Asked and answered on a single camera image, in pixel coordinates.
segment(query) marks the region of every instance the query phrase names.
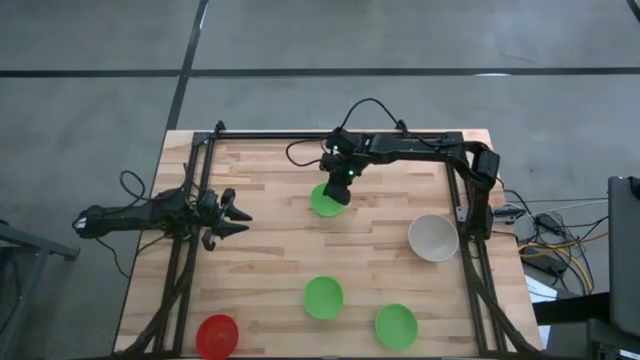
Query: black metal frame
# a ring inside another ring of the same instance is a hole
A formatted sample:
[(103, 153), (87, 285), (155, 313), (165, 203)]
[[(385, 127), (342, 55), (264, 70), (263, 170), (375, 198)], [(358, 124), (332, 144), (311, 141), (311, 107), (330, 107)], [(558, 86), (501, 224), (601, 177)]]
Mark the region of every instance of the black metal frame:
[[(189, 155), (189, 163), (187, 165), (187, 183), (185, 190), (187, 193), (190, 193), (192, 188), (192, 178), (195, 173), (195, 164), (198, 159), (198, 152), (202, 145), (206, 145), (205, 150), (205, 159), (202, 168), (202, 177), (200, 179), (200, 192), (199, 196), (202, 195), (203, 191), (207, 188), (209, 181), (209, 174), (213, 160), (213, 151), (214, 144), (216, 140), (246, 140), (246, 139), (264, 139), (264, 140), (273, 140), (273, 139), (286, 139), (286, 140), (298, 140), (298, 139), (320, 139), (326, 136), (325, 132), (287, 132), (287, 131), (278, 131), (278, 132), (233, 132), (233, 131), (224, 131), (225, 127), (222, 122), (219, 122), (216, 126), (214, 132), (211, 133), (202, 133), (196, 132), (193, 135), (192, 139), (192, 147)], [(420, 135), (425, 139), (442, 139), (442, 141), (463, 141), (463, 135), (461, 132), (432, 132), (432, 133), (420, 133)], [(449, 185), (449, 190), (451, 193), (451, 203), (452, 210), (455, 213), (456, 208), (461, 206), (460, 192), (458, 190), (458, 184), (456, 181), (456, 176), (454, 169), (450, 165), (446, 165), (446, 173), (447, 173), (447, 182)], [(490, 351), (488, 350), (487, 344), (487, 336), (485, 333), (484, 324), (482, 322), (482, 313), (480, 309), (480, 303), (478, 300), (478, 293), (476, 292), (476, 288), (473, 286), (474, 276), (477, 278), (477, 273), (474, 268), (473, 258), (470, 252), (470, 242), (472, 240), (465, 238), (460, 231), (461, 223), (456, 218), (456, 227), (459, 230), (460, 234), (460, 252), (462, 257), (462, 265), (465, 274), (465, 280), (467, 284), (467, 291), (469, 296), (469, 305), (471, 309), (471, 320), (474, 326), (474, 332), (476, 335), (476, 344), (478, 348), (478, 356), (479, 357), (489, 357), (489, 358), (500, 358), (501, 356), (511, 357), (514, 354), (507, 352), (506, 341), (504, 337), (504, 331), (501, 328), (498, 319), (490, 313), (490, 319), (492, 323), (492, 331), (494, 332), (496, 339), (496, 350)], [(187, 260), (182, 270), (182, 273), (178, 280), (176, 281), (176, 274), (178, 272), (178, 258), (180, 256), (180, 251), (182, 248), (182, 241), (174, 240), (171, 255), (169, 258), (169, 266), (167, 270), (167, 275), (165, 279), (165, 287), (164, 294), (162, 298), (161, 309), (154, 315), (150, 324), (143, 331), (143, 334), (146, 336), (146, 340), (149, 340), (151, 337), (154, 337), (154, 343), (152, 352), (144, 353), (147, 348), (149, 341), (140, 342), (137, 346), (130, 347), (128, 350), (123, 353), (119, 353), (119, 355), (124, 356), (126, 358), (178, 358), (181, 356), (182, 351), (182, 343), (184, 340), (184, 331), (187, 320), (187, 313), (189, 307), (189, 296), (191, 293), (191, 278), (195, 269), (195, 258), (197, 249), (199, 246), (198, 243), (198, 234), (200, 232), (199, 227), (192, 228), (192, 236), (188, 239), (189, 247), (187, 250)], [(486, 245), (484, 242), (476, 242), (476, 246), (478, 249), (477, 259), (480, 264), (481, 269), (481, 277), (482, 282), (485, 285), (487, 293), (492, 297), (492, 299), (497, 303), (497, 297), (495, 294), (495, 288), (493, 283), (493, 276), (491, 274), (491, 267), (489, 264), (489, 257), (486, 250)], [(174, 332), (174, 338), (171, 344), (171, 347), (166, 350), (165, 349), (165, 335), (166, 335), (166, 327), (167, 327), (167, 317), (169, 316), (169, 311), (172, 306), (177, 301), (177, 298), (180, 297), (180, 304), (178, 309), (178, 316), (176, 322), (176, 331)]]
[(78, 246), (66, 246), (55, 241), (27, 234), (0, 222), (0, 241), (6, 241), (12, 246), (0, 246), (0, 255), (8, 252), (23, 251), (34, 256), (33, 265), (27, 276), (26, 283), (22, 286), (20, 298), (11, 318), (8, 320), (5, 332), (0, 337), (0, 360), (13, 359), (14, 351), (21, 336), (22, 327), (28, 315), (28, 309), (35, 297), (40, 284), (40, 278), (44, 272), (44, 266), (50, 255), (60, 255), (67, 261), (75, 261), (80, 253)]

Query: white paper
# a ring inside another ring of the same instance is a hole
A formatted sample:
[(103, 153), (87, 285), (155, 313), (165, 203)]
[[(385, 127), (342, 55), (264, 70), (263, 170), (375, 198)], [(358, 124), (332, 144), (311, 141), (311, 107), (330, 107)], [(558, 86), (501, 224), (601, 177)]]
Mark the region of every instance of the white paper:
[[(532, 303), (543, 301), (555, 301), (558, 292), (550, 286), (541, 283), (538, 280), (525, 276), (527, 280), (527, 288), (529, 288), (529, 297)], [(542, 339), (542, 346), (547, 348), (549, 343), (549, 333), (551, 332), (551, 326), (544, 325), (538, 326), (540, 332), (540, 338)]]
[(629, 351), (625, 351), (625, 350), (620, 350), (620, 355), (622, 356), (626, 356), (630, 359), (636, 359), (636, 360), (640, 360), (640, 355), (638, 354), (634, 354), (632, 352)]

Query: yellow cable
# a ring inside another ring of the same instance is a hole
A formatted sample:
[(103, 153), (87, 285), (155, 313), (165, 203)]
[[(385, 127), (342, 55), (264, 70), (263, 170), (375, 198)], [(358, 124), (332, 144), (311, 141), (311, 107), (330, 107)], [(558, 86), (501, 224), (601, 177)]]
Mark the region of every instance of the yellow cable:
[(596, 236), (593, 236), (593, 237), (590, 237), (590, 238), (586, 238), (584, 240), (572, 241), (572, 242), (568, 242), (568, 243), (564, 243), (564, 244), (560, 244), (560, 245), (552, 245), (552, 244), (547, 245), (547, 244), (539, 244), (539, 243), (533, 243), (532, 242), (532, 243), (528, 243), (528, 244), (524, 244), (524, 245), (520, 246), (518, 248), (518, 251), (520, 251), (520, 250), (522, 250), (524, 248), (533, 247), (533, 246), (544, 247), (544, 248), (550, 249), (549, 251), (540, 252), (538, 254), (522, 255), (522, 257), (538, 257), (538, 256), (542, 256), (542, 255), (546, 255), (546, 254), (550, 253), (553, 249), (564, 249), (564, 248), (568, 248), (568, 247), (575, 246), (575, 245), (578, 245), (578, 244), (586, 243), (586, 242), (589, 242), (589, 241), (602, 239), (603, 237), (607, 236), (608, 234), (609, 234), (608, 232), (605, 232), (605, 233), (602, 233), (600, 235), (596, 235)]
[(567, 253), (566, 250), (557, 249), (557, 251), (559, 251), (562, 254), (564, 254), (564, 256), (568, 257), (574, 264), (576, 264), (576, 266), (578, 267), (578, 270), (580, 270), (580, 273), (582, 274), (582, 277), (587, 282), (587, 288), (589, 289), (589, 293), (591, 293), (593, 291), (593, 284), (591, 284), (591, 279), (587, 275), (587, 272), (584, 271), (584, 268), (582, 267), (582, 264), (580, 264), (580, 262), (578, 260), (576, 260), (575, 257), (569, 255), (569, 253)]
[(520, 248), (518, 248), (518, 251), (520, 251), (521, 249), (524, 249), (526, 247), (531, 247), (531, 246), (548, 246), (548, 247), (552, 247), (551, 249), (546, 249), (545, 251), (541, 251), (541, 252), (539, 252), (537, 254), (520, 255), (520, 257), (522, 257), (522, 258), (533, 258), (533, 257), (547, 255), (547, 254), (551, 253), (552, 251), (560, 252), (561, 254), (563, 254), (564, 256), (569, 258), (569, 260), (571, 260), (574, 264), (576, 264), (576, 266), (578, 267), (578, 270), (582, 274), (582, 277), (584, 278), (584, 280), (587, 283), (587, 288), (589, 289), (589, 293), (591, 293), (593, 291), (593, 284), (591, 283), (591, 279), (587, 275), (587, 272), (582, 267), (582, 264), (580, 264), (580, 262), (575, 257), (569, 255), (569, 253), (566, 250), (564, 250), (563, 248), (564, 247), (574, 246), (574, 245), (577, 245), (578, 243), (598, 240), (600, 238), (605, 237), (606, 235), (607, 235), (607, 233), (604, 233), (604, 234), (600, 234), (600, 235), (594, 236), (592, 238), (584, 239), (582, 241), (578, 241), (578, 242), (574, 241), (573, 243), (562, 244), (564, 246), (562, 246), (562, 245), (556, 245), (556, 246), (554, 246), (554, 245), (542, 245), (542, 244), (537, 244), (537, 243), (530, 243), (530, 244), (522, 245)]

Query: red bowl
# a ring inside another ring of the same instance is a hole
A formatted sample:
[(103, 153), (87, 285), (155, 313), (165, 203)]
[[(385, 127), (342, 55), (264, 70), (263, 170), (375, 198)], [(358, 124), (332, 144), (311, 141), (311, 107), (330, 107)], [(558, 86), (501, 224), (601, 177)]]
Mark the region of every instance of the red bowl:
[(223, 360), (238, 345), (238, 325), (227, 315), (213, 315), (198, 328), (196, 349), (207, 360)]

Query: white cable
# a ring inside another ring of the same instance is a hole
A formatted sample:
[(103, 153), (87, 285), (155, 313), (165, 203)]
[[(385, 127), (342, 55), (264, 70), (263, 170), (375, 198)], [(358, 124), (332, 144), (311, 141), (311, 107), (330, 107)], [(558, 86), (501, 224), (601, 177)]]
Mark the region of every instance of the white cable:
[(550, 212), (553, 212), (553, 211), (558, 211), (558, 210), (572, 209), (572, 208), (581, 207), (581, 206), (598, 205), (598, 204), (604, 204), (604, 203), (607, 203), (607, 202), (609, 202), (609, 200), (600, 200), (600, 201), (592, 201), (592, 202), (587, 202), (587, 203), (560, 206), (560, 207), (557, 207), (557, 208), (553, 208), (553, 209), (549, 209), (549, 210), (545, 210), (545, 211), (540, 211), (540, 212), (533, 213), (533, 214), (525, 214), (524, 216), (529, 218), (529, 220), (531, 220), (531, 224), (535, 227), (536, 226), (536, 222), (534, 220), (535, 216), (538, 216), (538, 215), (541, 215), (541, 214), (550, 213)]
[(609, 200), (600, 200), (600, 201), (592, 201), (592, 202), (588, 202), (588, 203), (580, 203), (580, 204), (573, 204), (573, 205), (567, 205), (567, 206), (560, 206), (554, 209), (549, 209), (549, 210), (545, 210), (545, 211), (540, 211), (534, 214), (531, 214), (529, 216), (533, 217), (536, 215), (540, 215), (540, 214), (546, 214), (552, 211), (558, 211), (558, 210), (565, 210), (565, 209), (572, 209), (574, 207), (581, 207), (581, 206), (588, 206), (588, 205), (597, 205), (597, 204), (604, 204), (609, 202)]

